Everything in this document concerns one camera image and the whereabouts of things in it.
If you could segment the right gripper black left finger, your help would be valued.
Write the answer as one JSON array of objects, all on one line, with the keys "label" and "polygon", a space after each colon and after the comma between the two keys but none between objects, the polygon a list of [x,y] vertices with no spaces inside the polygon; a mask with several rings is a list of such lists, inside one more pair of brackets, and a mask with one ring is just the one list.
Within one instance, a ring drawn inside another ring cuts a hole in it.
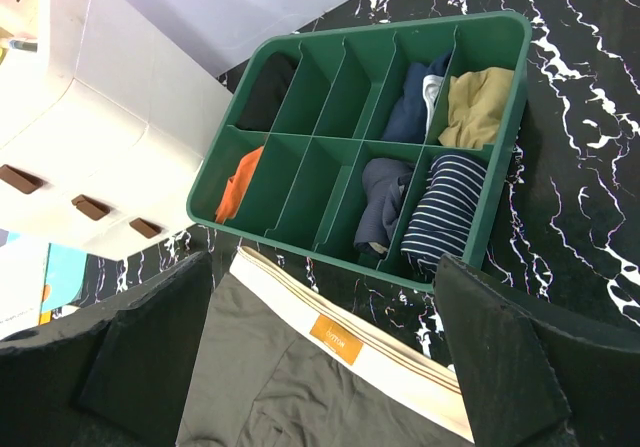
[{"label": "right gripper black left finger", "polygon": [[2,339],[2,445],[173,445],[212,290],[200,253]]}]

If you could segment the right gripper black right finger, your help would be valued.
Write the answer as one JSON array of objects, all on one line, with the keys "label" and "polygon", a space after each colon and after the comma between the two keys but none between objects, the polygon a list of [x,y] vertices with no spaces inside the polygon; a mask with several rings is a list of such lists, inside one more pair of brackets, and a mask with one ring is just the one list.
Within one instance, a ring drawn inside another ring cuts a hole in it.
[{"label": "right gripper black right finger", "polygon": [[638,334],[451,256],[434,292],[476,445],[638,445]]}]

